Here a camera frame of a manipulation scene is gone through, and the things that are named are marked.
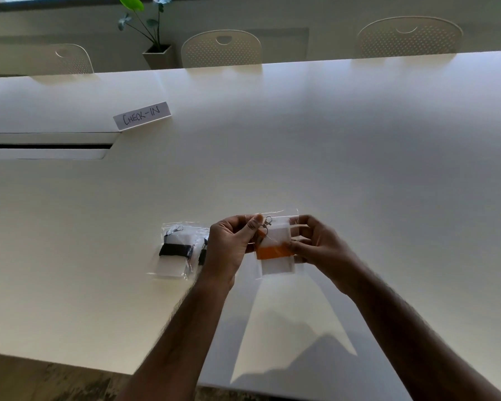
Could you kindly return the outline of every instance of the chair backrest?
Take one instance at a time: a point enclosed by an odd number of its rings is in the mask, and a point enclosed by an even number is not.
[[[182,45],[181,58],[184,68],[259,65],[262,45],[245,31],[209,31],[189,38]]]
[[[94,73],[84,48],[73,44],[0,44],[0,75],[38,76]]]
[[[461,28],[445,19],[401,16],[375,21],[358,34],[357,58],[456,53]]]

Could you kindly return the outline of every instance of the clear plastic bag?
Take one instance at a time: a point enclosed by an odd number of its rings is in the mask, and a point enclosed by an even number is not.
[[[197,222],[163,224],[159,259],[149,274],[158,278],[194,278],[200,261],[206,257],[209,233],[209,228]]]
[[[284,244],[299,235],[299,211],[262,213],[263,223],[255,234],[254,246],[259,260],[257,278],[267,275],[301,273],[293,254]]]

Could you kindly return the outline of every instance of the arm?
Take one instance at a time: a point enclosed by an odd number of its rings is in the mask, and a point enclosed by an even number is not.
[[[262,220],[261,215],[238,215],[212,225],[197,282],[116,401],[193,398],[224,301]]]
[[[302,238],[289,248],[354,301],[414,401],[501,401],[501,391],[451,350],[334,229],[309,215],[301,216],[299,223],[305,224]]]

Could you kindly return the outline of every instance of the floor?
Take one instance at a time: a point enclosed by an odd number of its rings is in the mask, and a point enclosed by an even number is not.
[[[128,378],[127,374],[0,355],[0,401],[113,401]],[[281,399],[197,387],[195,401],[213,400]]]

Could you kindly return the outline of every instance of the forearm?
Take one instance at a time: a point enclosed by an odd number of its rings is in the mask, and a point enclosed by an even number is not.
[[[360,267],[354,301],[414,401],[501,400],[501,392],[455,354],[401,297]]]
[[[229,289],[199,278],[117,401],[192,399]]]

